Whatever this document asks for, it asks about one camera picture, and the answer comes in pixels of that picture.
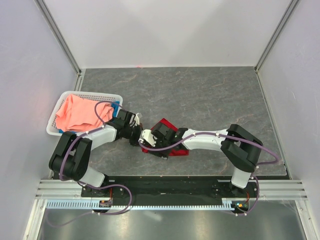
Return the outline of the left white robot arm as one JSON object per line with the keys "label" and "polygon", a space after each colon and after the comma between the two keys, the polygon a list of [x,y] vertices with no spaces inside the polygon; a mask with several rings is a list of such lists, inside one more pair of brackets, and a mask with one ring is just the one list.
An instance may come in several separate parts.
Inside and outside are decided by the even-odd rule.
{"label": "left white robot arm", "polygon": [[141,114],[120,109],[117,116],[100,127],[83,133],[64,132],[53,151],[48,167],[61,181],[73,180],[92,188],[99,197],[110,191],[109,177],[89,166],[91,151],[119,139],[136,147],[143,130]]}

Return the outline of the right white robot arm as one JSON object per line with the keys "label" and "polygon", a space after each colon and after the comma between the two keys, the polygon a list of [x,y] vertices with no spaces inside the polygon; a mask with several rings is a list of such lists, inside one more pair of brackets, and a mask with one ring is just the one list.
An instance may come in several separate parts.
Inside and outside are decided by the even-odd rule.
{"label": "right white robot arm", "polygon": [[191,128],[170,129],[163,123],[146,131],[146,142],[168,156],[172,150],[211,150],[222,152],[234,166],[229,191],[235,197],[247,191],[247,184],[255,170],[263,143],[237,124],[228,129],[199,131]]}

